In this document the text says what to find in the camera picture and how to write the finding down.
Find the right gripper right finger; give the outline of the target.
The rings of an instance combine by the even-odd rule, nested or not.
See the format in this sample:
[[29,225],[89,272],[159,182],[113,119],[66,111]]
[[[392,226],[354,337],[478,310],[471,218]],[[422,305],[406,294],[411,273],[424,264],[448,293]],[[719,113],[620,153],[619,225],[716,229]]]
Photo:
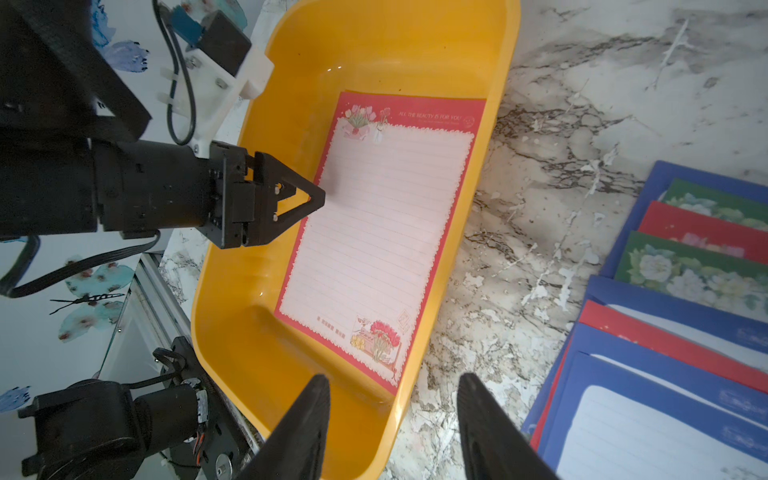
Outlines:
[[473,373],[460,377],[457,415],[468,479],[557,479]]

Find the red stationery paper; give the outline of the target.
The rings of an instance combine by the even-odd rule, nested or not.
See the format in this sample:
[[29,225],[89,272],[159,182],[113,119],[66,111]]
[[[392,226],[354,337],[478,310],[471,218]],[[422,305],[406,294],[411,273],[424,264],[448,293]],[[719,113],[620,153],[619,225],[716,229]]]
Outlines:
[[[765,372],[592,300],[586,302],[577,324],[634,343],[762,393],[767,391]],[[543,450],[541,444],[545,437],[546,423],[549,415],[555,410],[553,403],[557,387],[565,377],[565,363],[570,344],[570,340],[564,344],[524,422],[523,430],[531,435],[531,446],[538,452]]]
[[403,376],[485,103],[344,92],[275,314],[389,392]]
[[699,249],[767,264],[767,233],[653,201],[638,231]]

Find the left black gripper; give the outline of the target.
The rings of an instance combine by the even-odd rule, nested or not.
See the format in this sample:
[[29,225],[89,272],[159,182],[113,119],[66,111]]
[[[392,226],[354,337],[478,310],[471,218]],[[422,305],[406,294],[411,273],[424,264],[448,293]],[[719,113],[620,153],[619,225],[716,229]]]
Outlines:
[[264,246],[324,206],[322,188],[269,154],[215,143],[206,159],[144,140],[150,114],[95,46],[96,13],[1,5],[3,239],[198,227],[221,248]]

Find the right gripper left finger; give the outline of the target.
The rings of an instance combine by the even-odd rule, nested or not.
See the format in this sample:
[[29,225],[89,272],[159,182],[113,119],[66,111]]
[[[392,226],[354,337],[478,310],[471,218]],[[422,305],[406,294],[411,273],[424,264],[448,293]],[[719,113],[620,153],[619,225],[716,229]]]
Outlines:
[[329,380],[317,374],[235,479],[320,479],[330,407]]

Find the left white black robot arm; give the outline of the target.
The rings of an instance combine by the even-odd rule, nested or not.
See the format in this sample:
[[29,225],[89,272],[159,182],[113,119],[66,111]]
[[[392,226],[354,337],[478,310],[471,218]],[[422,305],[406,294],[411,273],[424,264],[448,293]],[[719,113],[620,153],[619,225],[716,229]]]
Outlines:
[[[151,11],[172,63],[166,117],[187,123],[167,143],[144,139],[150,113],[116,71],[145,69],[145,50],[115,40],[101,2],[1,5],[1,237],[24,244],[1,294],[64,283],[64,340],[119,318],[123,262],[163,230],[195,228],[221,249],[262,246],[325,201],[273,156],[216,139],[235,100],[258,97],[273,70],[239,5],[155,1]],[[84,380],[22,408],[37,441],[22,474],[130,479],[185,441],[201,454],[216,419],[212,384],[185,341],[154,356],[164,366],[154,378]]]

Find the green floral stationery paper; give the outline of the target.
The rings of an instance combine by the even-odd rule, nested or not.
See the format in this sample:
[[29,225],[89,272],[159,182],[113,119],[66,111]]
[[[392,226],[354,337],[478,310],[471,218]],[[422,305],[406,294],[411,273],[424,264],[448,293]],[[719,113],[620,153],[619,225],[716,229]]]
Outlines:
[[766,204],[714,188],[675,179],[660,201],[700,215],[767,231]]
[[758,262],[632,232],[614,279],[767,321],[767,266]]

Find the yellow plastic storage tray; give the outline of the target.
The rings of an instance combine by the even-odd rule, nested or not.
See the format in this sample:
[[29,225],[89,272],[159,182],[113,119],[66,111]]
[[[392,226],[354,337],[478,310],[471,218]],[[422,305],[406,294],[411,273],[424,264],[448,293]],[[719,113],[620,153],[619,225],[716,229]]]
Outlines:
[[322,475],[376,479],[463,237],[521,23],[516,1],[302,1],[240,143],[324,190],[270,244],[211,248],[198,359],[263,435],[330,382]]

